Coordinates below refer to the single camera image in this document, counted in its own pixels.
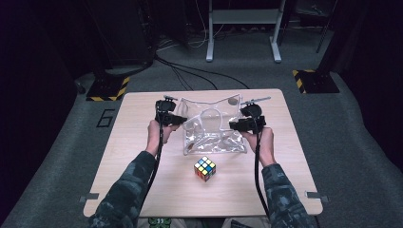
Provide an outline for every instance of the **clear plastic bag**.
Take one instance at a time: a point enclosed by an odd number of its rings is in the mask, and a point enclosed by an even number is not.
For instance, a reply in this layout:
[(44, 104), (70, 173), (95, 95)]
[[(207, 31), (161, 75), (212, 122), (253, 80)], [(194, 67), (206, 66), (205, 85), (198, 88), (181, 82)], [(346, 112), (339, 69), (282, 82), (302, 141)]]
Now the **clear plastic bag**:
[(242, 135), (229, 127), (240, 116), (242, 97), (234, 95), (213, 103), (185, 98), (177, 109), (183, 123), (183, 154), (246, 153)]

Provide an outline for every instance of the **dark background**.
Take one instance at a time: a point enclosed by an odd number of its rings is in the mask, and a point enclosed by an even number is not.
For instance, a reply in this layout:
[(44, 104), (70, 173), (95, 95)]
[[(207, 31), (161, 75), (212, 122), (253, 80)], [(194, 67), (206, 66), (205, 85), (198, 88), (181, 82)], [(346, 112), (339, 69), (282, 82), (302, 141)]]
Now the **dark background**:
[[(160, 33), (186, 44), (185, 22), (200, 28), (194, 7), (189, 7), (192, 1), (150, 1), (145, 10), (149, 13), (145, 18), (148, 16), (151, 22), (147, 26), (139, 19), (139, 4), (127, 0), (122, 4), (129, 7), (118, 8), (107, 4), (111, 2), (0, 2), (0, 222), (18, 201), (63, 126), (76, 97), (75, 79), (115, 65), (152, 62), (152, 46)], [(203, 2), (200, 8), (206, 11), (207, 1)], [(226, 1), (217, 2), (216, 7), (227, 7)], [(335, 41), (337, 47), (327, 50), (325, 56), (332, 58), (325, 64), (338, 72), (352, 90), (365, 126), (402, 170), (402, 3), (340, 2), (337, 22), (351, 14), (359, 16), (351, 17), (354, 19), (349, 22), (356, 24), (354, 30), (335, 26), (335, 37), (342, 34), (344, 39)], [(271, 7), (270, 4), (232, 2), (234, 8)], [(351, 10), (352, 6), (362, 6), (362, 10)], [(122, 20), (128, 24), (118, 23)], [(115, 44), (106, 44), (104, 35), (129, 52), (113, 54), (108, 46)]]

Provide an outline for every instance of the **camouflage sleeve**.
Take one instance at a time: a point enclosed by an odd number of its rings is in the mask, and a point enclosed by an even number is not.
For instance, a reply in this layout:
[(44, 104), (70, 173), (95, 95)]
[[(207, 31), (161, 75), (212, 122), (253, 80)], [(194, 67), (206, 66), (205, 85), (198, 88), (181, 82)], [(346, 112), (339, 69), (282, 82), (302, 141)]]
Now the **camouflage sleeve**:
[(109, 189), (95, 215), (88, 219), (89, 227), (137, 227), (154, 163), (154, 156), (141, 152)]
[(272, 228), (314, 227), (300, 202), (296, 189), (279, 164), (261, 170)]

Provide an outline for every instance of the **hand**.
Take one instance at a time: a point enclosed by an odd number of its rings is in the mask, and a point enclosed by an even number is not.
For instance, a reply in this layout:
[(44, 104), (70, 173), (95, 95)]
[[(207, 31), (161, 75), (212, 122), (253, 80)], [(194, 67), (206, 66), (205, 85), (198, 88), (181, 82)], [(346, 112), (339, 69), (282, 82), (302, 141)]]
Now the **hand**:
[[(163, 143), (168, 143), (169, 136), (172, 131), (176, 131), (179, 125), (163, 126)], [(148, 139), (147, 148), (145, 151), (152, 154), (154, 157), (158, 152), (158, 145), (160, 144), (160, 124), (152, 120), (148, 126)]]
[[(251, 134), (249, 132), (240, 132), (240, 134), (249, 142), (249, 145), (251, 146), (253, 152), (255, 152), (257, 135)], [(273, 142), (273, 129), (270, 127), (263, 127), (263, 130), (260, 132), (259, 151), (259, 160), (263, 167), (276, 163)]]

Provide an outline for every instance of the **black cable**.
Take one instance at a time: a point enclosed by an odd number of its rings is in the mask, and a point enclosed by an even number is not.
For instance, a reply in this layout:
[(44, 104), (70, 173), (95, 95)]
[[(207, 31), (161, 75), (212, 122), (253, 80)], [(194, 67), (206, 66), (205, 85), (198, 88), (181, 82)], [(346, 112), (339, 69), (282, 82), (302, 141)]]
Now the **black cable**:
[(157, 175), (158, 167), (160, 166), (161, 154), (162, 154), (162, 151), (163, 151), (163, 122), (160, 120), (160, 115), (158, 115), (157, 105), (155, 107), (155, 110), (156, 110), (156, 116), (158, 117), (158, 123), (160, 124), (160, 141), (159, 141), (159, 144), (158, 144), (158, 150), (157, 150), (157, 156), (156, 156), (157, 158), (156, 158), (156, 161), (155, 161), (155, 164), (154, 164), (154, 170), (152, 172), (150, 180), (148, 181), (148, 188), (147, 188), (147, 191), (145, 192), (143, 204), (145, 202), (145, 199), (147, 198), (148, 192), (151, 189), (151, 186), (152, 186), (152, 183), (154, 182), (155, 176)]
[(159, 62), (162, 63), (162, 64), (165, 64), (165, 65), (167, 65), (167, 66), (176, 68), (177, 70), (180, 70), (180, 71), (183, 71), (183, 72), (185, 72), (185, 73), (192, 74), (192, 75), (194, 75), (194, 76), (196, 76), (196, 77), (202, 78), (202, 79), (204, 79), (205, 81), (207, 81), (208, 83), (210, 83), (216, 90), (218, 90), (218, 88), (216, 87), (216, 85), (214, 85), (213, 82), (211, 82), (210, 80), (208, 80), (208, 79), (202, 77), (201, 75), (198, 75), (198, 74), (189, 72), (189, 71), (187, 71), (187, 70), (181, 69), (181, 68), (176, 67), (176, 66), (172, 66), (172, 65), (171, 65), (169, 62), (167, 62), (166, 60), (161, 59), (160, 57), (157, 57), (157, 55), (156, 55), (156, 60), (159, 61)]
[(199, 69), (199, 68), (194, 68), (194, 67), (191, 67), (191, 66), (184, 66), (184, 65), (180, 65), (180, 64), (175, 64), (175, 63), (172, 63), (172, 62), (168, 62), (168, 61), (166, 61), (165, 59), (162, 59), (162, 58), (161, 58), (160, 56), (158, 56), (158, 55), (156, 55), (155, 57), (156, 57), (156, 59), (157, 59), (158, 61), (162, 60), (162, 61), (165, 61), (165, 62), (167, 62), (167, 63), (169, 63), (170, 65), (173, 65), (173, 66), (185, 67), (185, 68), (189, 68), (189, 69), (198, 70), (198, 71), (201, 71), (201, 72), (204, 72), (204, 73), (211, 73), (211, 74), (220, 75), (220, 76), (223, 76), (223, 77), (226, 77), (226, 78), (230, 78), (230, 79), (232, 79), (232, 80), (234, 80), (234, 81), (236, 81), (236, 82), (242, 84), (242, 85), (245, 86), (247, 89), (250, 88), (248, 85), (246, 85), (245, 83), (241, 82), (240, 80), (238, 80), (238, 79), (236, 79), (236, 78), (234, 78), (234, 77), (225, 75), (225, 74), (221, 74), (221, 73), (217, 73), (217, 72), (212, 72), (212, 71), (207, 71), (207, 70), (203, 70), (203, 69)]
[(190, 88), (190, 90), (193, 91), (192, 86), (190, 86), (189, 83), (183, 78), (181, 73), (178, 72), (178, 70), (176, 68), (172, 68), (172, 70), (176, 73), (176, 75), (178, 77), (178, 81), (181, 83), (181, 85), (184, 87), (184, 89), (189, 90), (183, 83), (185, 83)]
[(266, 216), (268, 219), (270, 219), (270, 214), (269, 214), (269, 209), (267, 207), (266, 202), (264, 201), (263, 194), (261, 193), (260, 190), (260, 184), (259, 184), (259, 157), (260, 157), (260, 135), (259, 135), (259, 128), (258, 128), (258, 123), (256, 122), (255, 118), (253, 118), (253, 121), (255, 123), (255, 130), (257, 132), (256, 134), (256, 148), (255, 148), (255, 185), (256, 185), (256, 190), (258, 191), (259, 199), (261, 202), (261, 205), (263, 206), (264, 212), (266, 213)]

